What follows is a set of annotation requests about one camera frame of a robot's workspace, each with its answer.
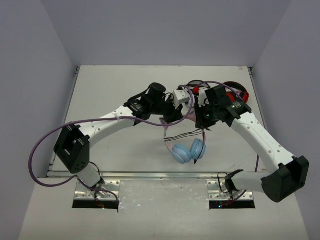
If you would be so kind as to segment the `pink blue cat-ear headphones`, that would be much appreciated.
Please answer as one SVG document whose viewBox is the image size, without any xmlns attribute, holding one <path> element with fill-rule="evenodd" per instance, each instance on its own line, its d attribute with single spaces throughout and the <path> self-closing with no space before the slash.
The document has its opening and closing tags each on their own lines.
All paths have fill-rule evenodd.
<svg viewBox="0 0 320 240">
<path fill-rule="evenodd" d="M 194 164 L 197 163 L 198 160 L 202 159 L 206 152 L 206 133 L 204 129 L 197 128 L 193 132 L 183 133 L 176 137 L 167 137 L 168 126 L 164 126 L 163 131 L 163 141 L 167 150 L 170 152 L 171 156 L 179 163 L 186 164 L 193 161 Z M 187 137 L 188 135 L 192 135 L 193 133 L 200 134 L 202 139 L 196 138 L 191 147 L 187 148 L 182 144 L 175 144 L 174 146 L 169 145 L 169 141 L 173 141 L 177 138 Z"/>
</svg>

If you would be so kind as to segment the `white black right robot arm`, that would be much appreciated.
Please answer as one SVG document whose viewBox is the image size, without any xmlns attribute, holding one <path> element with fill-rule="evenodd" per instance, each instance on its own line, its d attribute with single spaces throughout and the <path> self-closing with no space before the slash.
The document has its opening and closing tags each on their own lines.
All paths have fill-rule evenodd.
<svg viewBox="0 0 320 240">
<path fill-rule="evenodd" d="M 207 129 L 219 121 L 227 124 L 249 144 L 266 166 L 266 172 L 238 169 L 227 174 L 224 185 L 230 195 L 249 190 L 264 193 L 279 203 L 304 187 L 309 161 L 304 156 L 294 156 L 281 146 L 239 95 L 231 100 L 224 85 L 212 88 L 198 85 L 192 91 L 196 127 Z"/>
</svg>

